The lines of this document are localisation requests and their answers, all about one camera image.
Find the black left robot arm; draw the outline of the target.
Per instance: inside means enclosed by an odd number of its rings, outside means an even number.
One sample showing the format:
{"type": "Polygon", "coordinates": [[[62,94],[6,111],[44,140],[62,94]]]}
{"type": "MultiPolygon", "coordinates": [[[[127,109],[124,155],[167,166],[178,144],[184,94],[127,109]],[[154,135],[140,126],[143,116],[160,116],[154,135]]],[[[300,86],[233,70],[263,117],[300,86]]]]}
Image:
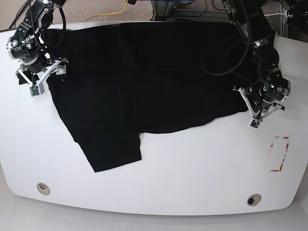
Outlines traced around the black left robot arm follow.
{"type": "Polygon", "coordinates": [[[223,6],[232,23],[250,45],[257,64],[257,80],[249,87],[258,113],[273,103],[284,101],[290,94],[291,83],[282,77],[279,54],[274,48],[276,32],[263,14],[266,0],[224,0],[223,6]]]}

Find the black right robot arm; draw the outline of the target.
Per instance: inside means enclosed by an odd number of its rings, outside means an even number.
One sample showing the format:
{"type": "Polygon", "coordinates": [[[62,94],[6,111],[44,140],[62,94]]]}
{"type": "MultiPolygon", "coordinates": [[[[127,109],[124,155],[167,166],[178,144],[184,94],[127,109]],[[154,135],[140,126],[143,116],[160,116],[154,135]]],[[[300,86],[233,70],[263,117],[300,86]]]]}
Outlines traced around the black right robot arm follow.
{"type": "Polygon", "coordinates": [[[25,68],[33,74],[41,72],[48,63],[45,54],[60,60],[52,53],[57,49],[66,31],[66,19],[63,12],[64,0],[36,0],[33,4],[27,1],[28,10],[15,34],[8,39],[7,49],[12,59],[19,59],[25,68]],[[52,24],[54,8],[58,8],[63,21],[61,36],[56,44],[41,43],[39,36],[46,33],[52,24]]]}

